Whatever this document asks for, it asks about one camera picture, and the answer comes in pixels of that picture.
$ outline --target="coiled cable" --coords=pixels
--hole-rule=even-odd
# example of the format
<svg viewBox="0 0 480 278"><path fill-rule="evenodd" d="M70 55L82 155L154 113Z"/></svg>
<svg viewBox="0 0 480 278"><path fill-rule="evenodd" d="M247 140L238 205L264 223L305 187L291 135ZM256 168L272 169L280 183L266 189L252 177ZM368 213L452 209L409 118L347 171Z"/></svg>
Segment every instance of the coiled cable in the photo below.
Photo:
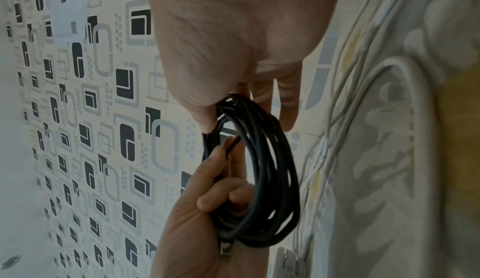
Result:
<svg viewBox="0 0 480 278"><path fill-rule="evenodd" d="M249 98L231 94L216 107L217 126L203 134L203 159L220 145L220 131L231 121L239 136L227 149L227 155L243 141L255 179L254 200L245 214L239 215L228 203L212 212L218 236L221 241L237 239L250 247L275 245L295 229L300 219L300 190L290 145L278 119Z"/></svg>

